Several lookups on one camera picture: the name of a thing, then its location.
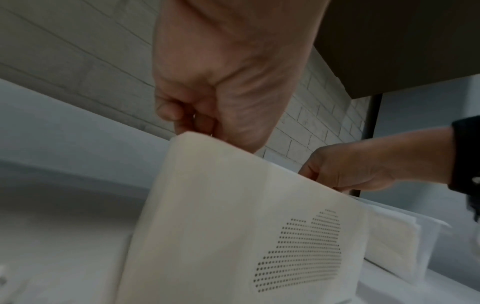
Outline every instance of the dot pattern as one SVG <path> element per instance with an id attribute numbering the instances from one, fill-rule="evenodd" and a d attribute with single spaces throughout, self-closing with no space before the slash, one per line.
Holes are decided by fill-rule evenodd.
<path id="1" fill-rule="evenodd" d="M 282 228 L 276 249 L 256 266 L 257 291 L 335 279 L 342 264 L 340 228 L 337 213 L 328 209 L 310 223 L 292 218 Z"/>

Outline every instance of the black sleeve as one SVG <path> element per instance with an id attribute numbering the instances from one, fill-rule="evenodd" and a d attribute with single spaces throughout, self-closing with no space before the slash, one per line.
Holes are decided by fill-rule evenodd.
<path id="1" fill-rule="evenodd" d="M 480 196 L 480 116 L 452 123 L 455 134 L 455 166 L 451 190 Z"/>

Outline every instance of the forearm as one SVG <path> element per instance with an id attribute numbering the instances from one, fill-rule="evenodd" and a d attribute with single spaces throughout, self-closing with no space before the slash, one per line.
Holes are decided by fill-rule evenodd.
<path id="1" fill-rule="evenodd" d="M 403 133 L 365 143 L 396 180 L 451 182 L 456 154 L 452 127 Z"/>

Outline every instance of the white brick wall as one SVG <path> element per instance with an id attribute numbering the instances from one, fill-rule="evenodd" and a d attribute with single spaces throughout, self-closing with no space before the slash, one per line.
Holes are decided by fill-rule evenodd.
<path id="1" fill-rule="evenodd" d="M 370 97 L 352 100 L 316 49 L 290 103 L 257 155 L 298 172 L 316 149 L 362 139 Z"/>

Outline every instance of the hand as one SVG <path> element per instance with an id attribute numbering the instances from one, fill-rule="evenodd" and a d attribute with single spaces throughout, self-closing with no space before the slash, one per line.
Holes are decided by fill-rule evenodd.
<path id="1" fill-rule="evenodd" d="M 364 142 L 321 147 L 299 174 L 340 192 L 381 190 L 395 182 Z"/>
<path id="2" fill-rule="evenodd" d="M 255 152 L 285 110 L 327 0 L 165 0 L 153 46 L 156 112 Z"/>
<path id="3" fill-rule="evenodd" d="M 345 192 L 381 190 L 397 180 L 449 184 L 455 163 L 450 127 L 317 149 L 299 174 Z"/>

